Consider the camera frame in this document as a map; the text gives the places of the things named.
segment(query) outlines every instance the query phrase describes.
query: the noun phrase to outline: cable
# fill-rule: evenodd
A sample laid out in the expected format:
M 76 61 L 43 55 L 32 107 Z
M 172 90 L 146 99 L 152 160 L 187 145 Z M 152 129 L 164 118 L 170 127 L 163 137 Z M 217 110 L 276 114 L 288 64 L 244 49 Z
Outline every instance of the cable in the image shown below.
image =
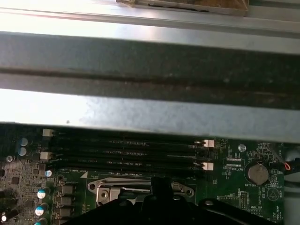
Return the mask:
M 288 171 L 291 170 L 291 166 L 287 162 L 285 162 L 285 169 Z
M 272 148 L 272 146 L 270 147 L 270 151 L 274 154 L 274 156 L 278 159 L 280 163 L 283 163 L 285 165 L 286 170 L 291 170 L 291 166 Z

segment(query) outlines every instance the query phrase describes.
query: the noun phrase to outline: green circuit board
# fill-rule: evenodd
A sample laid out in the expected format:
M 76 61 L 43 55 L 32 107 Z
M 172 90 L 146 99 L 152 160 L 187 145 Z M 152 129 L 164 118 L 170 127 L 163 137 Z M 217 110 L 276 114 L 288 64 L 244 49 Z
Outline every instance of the green circuit board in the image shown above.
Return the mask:
M 275 223 L 284 220 L 284 170 L 278 166 L 279 162 L 270 150 L 273 148 L 281 156 L 283 143 L 71 129 L 60 131 L 57 128 L 54 135 L 49 135 L 45 131 L 53 132 L 54 129 L 3 125 L 0 131 L 5 137 L 0 137 L 3 142 L 1 167 L 5 170 L 0 188 L 9 189 L 10 198 L 15 199 L 2 203 L 20 211 L 7 224 L 31 225 L 40 218 L 45 218 L 49 224 L 62 224 L 96 208 L 95 192 L 88 188 L 91 182 L 107 177 L 148 180 L 151 176 L 168 176 L 192 188 L 195 194 L 186 196 L 186 199 L 195 204 L 203 198 L 215 198 Z M 28 141 L 24 146 L 27 154 L 20 156 L 20 140 L 24 138 Z M 199 140 L 210 140 L 213 144 L 205 147 L 199 145 Z M 53 155 L 57 152 L 57 157 L 42 157 L 42 152 Z M 5 161 L 7 155 L 13 155 L 14 161 Z M 154 163 L 153 159 L 163 159 L 163 164 L 169 164 L 161 170 L 161 164 Z M 171 164 L 172 160 L 179 165 L 178 168 Z M 203 162 L 213 165 L 213 168 L 195 169 L 195 165 Z M 73 188 L 70 196 L 65 197 L 65 200 L 72 199 L 72 207 L 69 207 L 72 209 L 65 212 L 64 217 L 60 215 L 64 198 L 60 188 L 63 186 Z M 44 187 L 49 187 L 51 193 L 38 199 L 37 192 Z M 47 203 L 49 209 L 39 217 L 35 208 L 43 203 Z

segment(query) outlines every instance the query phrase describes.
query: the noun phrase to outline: electrolytic capacitor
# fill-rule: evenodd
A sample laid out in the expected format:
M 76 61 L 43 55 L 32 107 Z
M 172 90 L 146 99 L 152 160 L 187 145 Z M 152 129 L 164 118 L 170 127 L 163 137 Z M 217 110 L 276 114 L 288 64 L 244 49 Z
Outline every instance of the electrolytic capacitor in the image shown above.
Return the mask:
M 46 218 L 40 218 L 34 225 L 47 225 L 48 221 Z
M 19 154 L 19 156 L 25 156 L 25 155 L 27 154 L 26 148 L 20 147 L 20 148 L 18 149 L 18 154 Z
M 22 147 L 25 147 L 28 144 L 28 139 L 23 137 L 19 140 L 19 143 Z
M 11 210 L 9 212 L 6 212 L 4 214 L 2 214 L 1 216 L 1 222 L 7 222 L 8 220 L 14 218 L 15 216 L 17 216 L 19 214 L 18 210 Z
M 47 203 L 43 203 L 40 206 L 38 206 L 35 210 L 35 213 L 37 216 L 43 215 L 45 212 L 49 210 L 49 205 Z
M 43 189 L 37 192 L 37 197 L 39 199 L 43 199 L 51 193 L 51 189 L 49 187 L 44 187 Z

